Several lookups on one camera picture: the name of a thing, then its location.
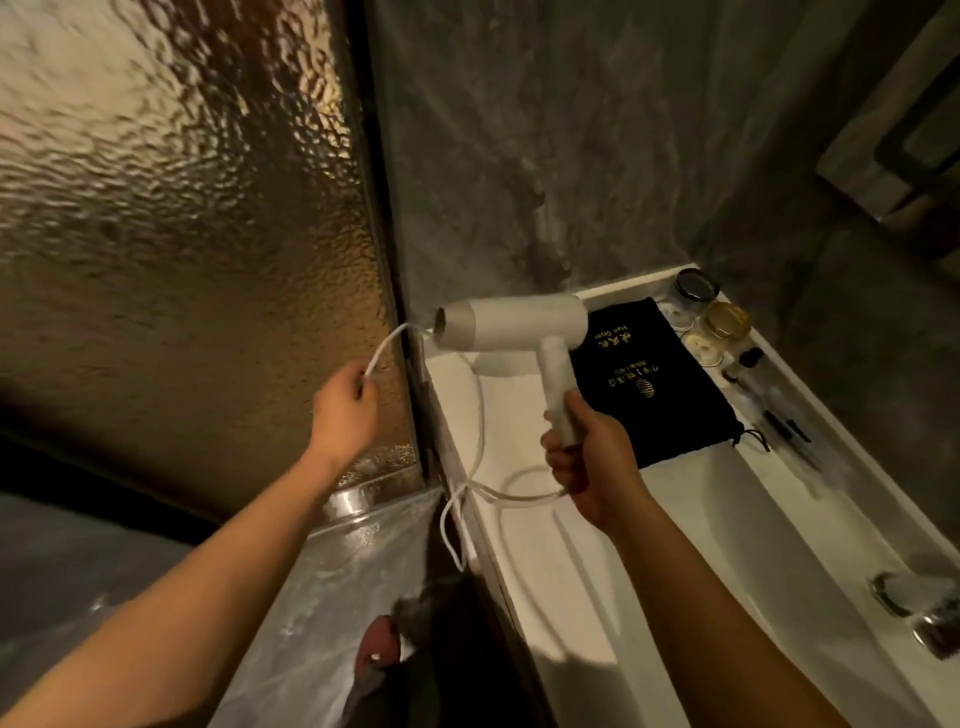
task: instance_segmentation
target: hair dryer handle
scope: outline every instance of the hair dryer handle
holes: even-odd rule
[[[583,432],[564,407],[564,393],[577,388],[570,352],[561,336],[547,336],[537,346],[537,365],[543,379],[543,394],[550,424],[565,448],[583,441]]]

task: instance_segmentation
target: black lid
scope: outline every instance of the black lid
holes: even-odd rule
[[[752,349],[747,349],[745,352],[740,354],[740,358],[737,361],[740,362],[740,366],[746,367],[747,369],[753,369],[757,364],[759,364],[760,359],[763,358],[763,349],[760,347],[753,347]]]
[[[701,303],[713,301],[720,293],[717,282],[699,268],[684,268],[673,284],[682,296]]]

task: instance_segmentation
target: textured glass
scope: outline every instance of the textured glass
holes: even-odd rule
[[[319,0],[0,3],[0,397],[229,512],[387,305]],[[415,463],[387,357],[381,445]]]

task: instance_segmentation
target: hair dryer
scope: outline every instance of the hair dryer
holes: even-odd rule
[[[587,308],[568,293],[502,299],[466,299],[437,309],[433,338],[459,352],[537,352],[550,424],[564,447],[582,437],[564,409],[576,389],[570,350],[587,336]]]

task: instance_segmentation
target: white cord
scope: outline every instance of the white cord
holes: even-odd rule
[[[373,352],[373,356],[370,359],[370,364],[367,365],[367,371],[363,373],[363,376],[370,376],[372,371],[376,369],[376,363],[380,360],[380,355],[387,348],[387,346],[396,339],[405,328],[420,328],[416,324],[408,321],[406,324],[400,324],[393,331],[387,334],[387,337],[380,342],[380,346],[376,348]]]
[[[423,333],[430,333],[428,329],[422,328],[412,322],[400,324],[393,331],[391,331],[383,341],[380,342],[380,345],[376,348],[376,351],[373,352],[373,357],[370,360],[370,364],[367,365],[367,371],[364,373],[364,376],[370,376],[371,372],[376,368],[376,363],[380,359],[380,355],[384,352],[390,342],[399,336],[400,333],[406,328],[416,328]],[[484,447],[487,444],[487,416],[483,401],[483,384],[480,382],[480,376],[473,371],[473,363],[467,359],[462,352],[457,352],[457,354],[467,363],[467,366],[470,367],[470,371],[473,373],[473,380],[476,382],[477,401],[479,402],[477,410],[480,420],[480,431],[477,436],[476,456],[473,458],[473,464],[467,471],[467,479],[453,489],[453,491],[450,493],[449,500],[444,506],[444,510],[440,513],[440,537],[444,540],[444,546],[446,546],[446,550],[449,551],[450,558],[453,559],[453,563],[456,564],[457,569],[463,571],[467,568],[467,556],[466,554],[458,554],[457,549],[453,547],[449,537],[447,537],[446,519],[450,514],[450,509],[456,508],[457,518],[460,520],[460,522],[463,522],[462,500],[467,495],[467,490],[472,490],[486,502],[495,504],[500,508],[532,508],[534,506],[545,505],[565,496],[566,490],[561,488],[560,490],[545,496],[511,496],[507,493],[503,493],[502,491],[496,491],[493,488],[489,488],[483,483],[474,482],[473,478],[477,475],[477,471],[480,470],[480,463],[483,461]]]

